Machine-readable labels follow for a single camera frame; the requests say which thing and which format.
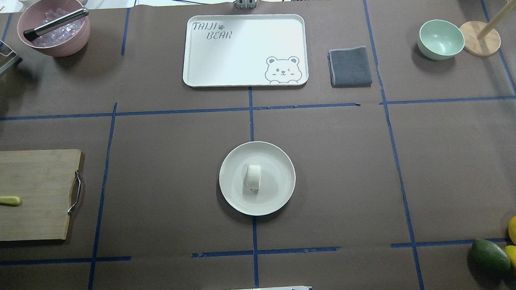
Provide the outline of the steel black-tipped tongs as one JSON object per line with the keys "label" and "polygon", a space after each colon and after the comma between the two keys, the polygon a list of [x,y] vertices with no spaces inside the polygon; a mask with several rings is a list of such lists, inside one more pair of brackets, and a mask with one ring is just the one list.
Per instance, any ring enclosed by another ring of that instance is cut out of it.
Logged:
{"label": "steel black-tipped tongs", "polygon": [[65,14],[64,16],[60,16],[54,20],[45,22],[41,24],[41,26],[31,28],[28,30],[24,30],[22,32],[22,36],[29,42],[32,42],[48,33],[51,33],[55,30],[64,30],[71,32],[75,29],[80,29],[83,22],[77,22],[78,20],[85,19],[86,16],[89,15],[89,10],[86,7],[82,7],[78,10],[74,10]]}

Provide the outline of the bamboo cutting board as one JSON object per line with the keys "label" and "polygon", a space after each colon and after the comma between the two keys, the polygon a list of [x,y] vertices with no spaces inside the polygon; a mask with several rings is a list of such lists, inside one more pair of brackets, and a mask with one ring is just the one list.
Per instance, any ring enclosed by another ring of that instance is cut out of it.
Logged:
{"label": "bamboo cutting board", "polygon": [[65,240],[80,200],[79,149],[0,151],[0,196],[18,196],[18,206],[0,205],[0,242]]}

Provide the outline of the beige round plate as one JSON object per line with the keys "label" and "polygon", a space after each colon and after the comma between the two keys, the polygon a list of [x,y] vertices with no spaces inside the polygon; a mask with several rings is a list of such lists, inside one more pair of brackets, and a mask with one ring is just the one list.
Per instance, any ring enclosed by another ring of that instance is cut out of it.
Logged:
{"label": "beige round plate", "polygon": [[[263,170],[258,194],[246,193],[243,179],[246,165]],[[278,146],[252,141],[234,148],[223,160],[219,184],[225,200],[237,211],[251,216],[271,214],[292,196],[296,177],[292,160]]]}

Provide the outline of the wooden mug stand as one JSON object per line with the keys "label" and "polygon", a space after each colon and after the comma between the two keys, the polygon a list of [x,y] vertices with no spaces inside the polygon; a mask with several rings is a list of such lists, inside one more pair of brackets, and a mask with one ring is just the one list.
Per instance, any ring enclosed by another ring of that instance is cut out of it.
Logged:
{"label": "wooden mug stand", "polygon": [[495,27],[513,10],[516,10],[516,0],[505,0],[505,6],[490,22],[474,20],[460,25],[465,51],[478,57],[489,57],[497,53],[501,46],[501,37]]}

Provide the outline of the grey folded cloth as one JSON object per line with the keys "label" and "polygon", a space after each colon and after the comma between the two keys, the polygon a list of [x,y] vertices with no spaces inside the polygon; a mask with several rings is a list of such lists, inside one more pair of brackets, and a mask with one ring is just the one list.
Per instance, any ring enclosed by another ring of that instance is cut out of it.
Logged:
{"label": "grey folded cloth", "polygon": [[369,87],[372,84],[365,46],[329,50],[328,66],[333,87]]}

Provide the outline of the green avocado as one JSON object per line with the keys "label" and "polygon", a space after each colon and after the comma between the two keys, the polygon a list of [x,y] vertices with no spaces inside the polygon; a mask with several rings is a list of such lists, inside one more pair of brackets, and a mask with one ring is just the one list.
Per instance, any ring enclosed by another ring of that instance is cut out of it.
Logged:
{"label": "green avocado", "polygon": [[487,239],[475,239],[469,255],[472,262],[486,275],[504,279],[512,271],[512,264],[503,249]]}

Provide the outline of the mint green bowl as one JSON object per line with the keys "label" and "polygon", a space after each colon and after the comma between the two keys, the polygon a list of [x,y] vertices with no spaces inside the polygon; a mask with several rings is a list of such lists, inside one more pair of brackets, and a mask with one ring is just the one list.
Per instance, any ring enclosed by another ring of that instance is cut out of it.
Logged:
{"label": "mint green bowl", "polygon": [[419,29],[417,47],[430,60],[447,60],[463,50],[465,37],[448,21],[430,20]]}

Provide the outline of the pink bowl with ice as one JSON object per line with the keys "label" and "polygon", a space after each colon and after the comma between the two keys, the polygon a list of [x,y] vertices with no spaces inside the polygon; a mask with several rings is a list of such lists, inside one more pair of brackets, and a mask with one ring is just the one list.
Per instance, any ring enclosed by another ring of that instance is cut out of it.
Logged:
{"label": "pink bowl with ice", "polygon": [[25,45],[44,55],[71,56],[87,45],[91,34],[89,16],[56,27],[33,41],[27,40],[23,33],[83,7],[78,0],[40,0],[21,14],[17,23],[17,35]]}

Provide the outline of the white bear tray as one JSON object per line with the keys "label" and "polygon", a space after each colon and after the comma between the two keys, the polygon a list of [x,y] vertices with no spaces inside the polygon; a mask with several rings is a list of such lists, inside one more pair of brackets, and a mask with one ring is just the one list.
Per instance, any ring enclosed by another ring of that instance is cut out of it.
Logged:
{"label": "white bear tray", "polygon": [[305,84],[305,35],[305,21],[297,14],[191,17],[183,82],[192,88]]}

